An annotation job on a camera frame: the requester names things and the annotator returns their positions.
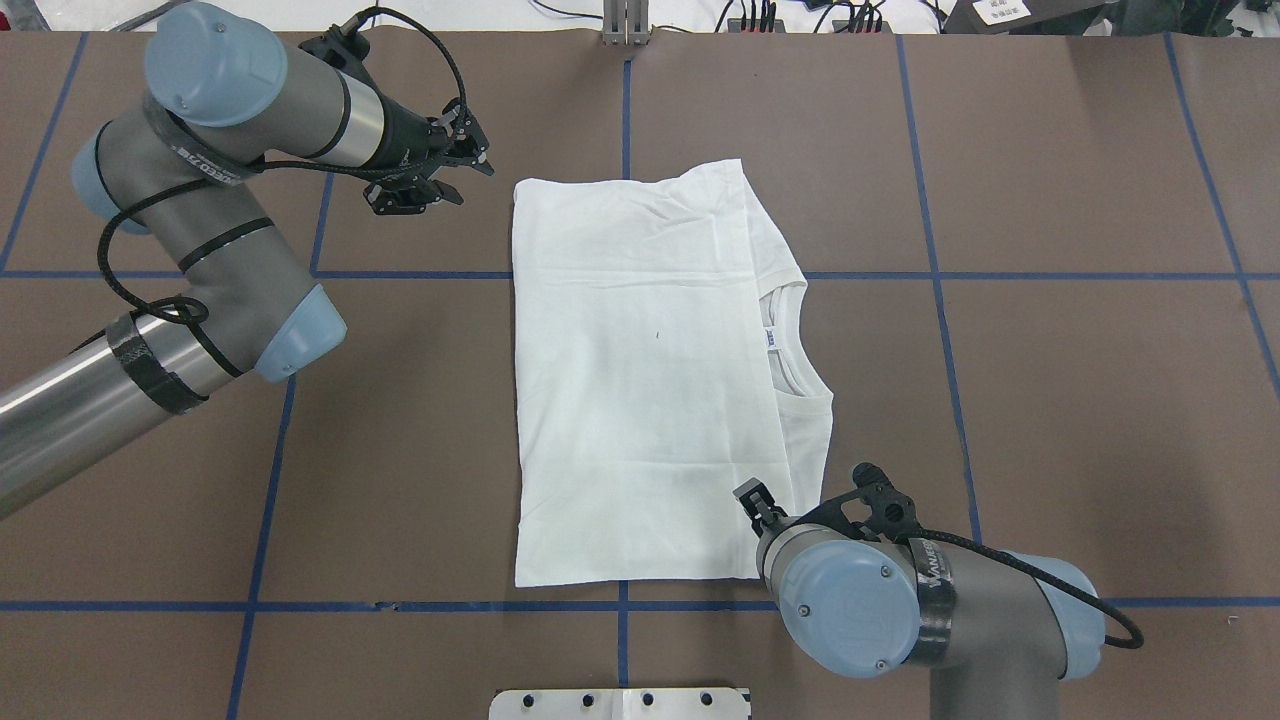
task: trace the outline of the metal plate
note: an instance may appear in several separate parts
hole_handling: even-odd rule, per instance
[[[751,692],[742,688],[503,691],[489,705],[489,720],[575,717],[750,720]]]

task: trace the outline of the metal bracket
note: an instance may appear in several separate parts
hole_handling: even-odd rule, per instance
[[[504,691],[489,720],[750,720],[751,692],[742,688],[634,688]]]
[[[604,44],[648,45],[649,0],[604,0]]]

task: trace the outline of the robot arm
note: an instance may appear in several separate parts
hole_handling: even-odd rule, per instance
[[[280,382],[342,342],[346,323],[243,181],[275,167],[342,172],[372,179],[365,197],[376,214],[410,214],[462,201],[431,179],[442,167],[492,174],[447,51],[458,99],[440,118],[374,85],[358,28],[375,14],[406,19],[444,51],[385,8],[302,49],[204,3],[160,19],[148,92],[86,143],[72,172],[90,209],[113,218],[99,264],[136,310],[0,395],[0,519],[242,373]],[[266,163],[268,150],[312,163]],[[114,281],[115,225],[155,234],[189,283],[180,297],[147,304]]]
[[[869,462],[852,479],[855,491],[800,518],[759,480],[735,491],[787,632],[828,670],[874,678],[910,662],[931,669],[936,720],[1051,720],[1059,680],[1092,673],[1103,643],[1142,646],[1140,630],[1097,601],[1075,566],[920,528],[914,501]],[[872,510],[864,523],[845,515],[855,500]],[[1103,607],[1132,639],[1106,635]]]

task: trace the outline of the white label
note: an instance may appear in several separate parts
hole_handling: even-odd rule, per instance
[[[989,26],[1029,18],[1032,14],[1023,0],[975,0],[973,9],[978,10],[978,17]]]

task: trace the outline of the black tape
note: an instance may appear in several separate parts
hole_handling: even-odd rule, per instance
[[[215,182],[236,186],[260,174],[205,145],[191,132],[182,118],[166,110],[150,92],[142,95],[142,114],[161,142],[168,145],[188,165]]]
[[[186,273],[187,270],[191,269],[192,265],[200,263],[205,258],[209,258],[214,252],[218,252],[219,250],[230,245],[232,242],[236,242],[237,240],[244,237],[251,232],[256,232],[262,228],[269,228],[273,227],[274,224],[275,223],[271,222],[271,218],[259,218],[256,220],[250,220],[247,223],[236,225],[234,228],[219,234],[218,237],[202,242],[198,247],[184,255],[182,260],[178,260],[178,269]]]
[[[951,643],[951,618],[956,610],[956,585],[951,562],[933,541],[910,538],[915,562],[915,597],[920,602],[920,635],[908,661],[940,665]]]
[[[111,347],[111,355],[119,360],[124,374],[165,411],[186,415],[209,400],[160,365],[129,315],[122,315],[106,327],[106,343]]]

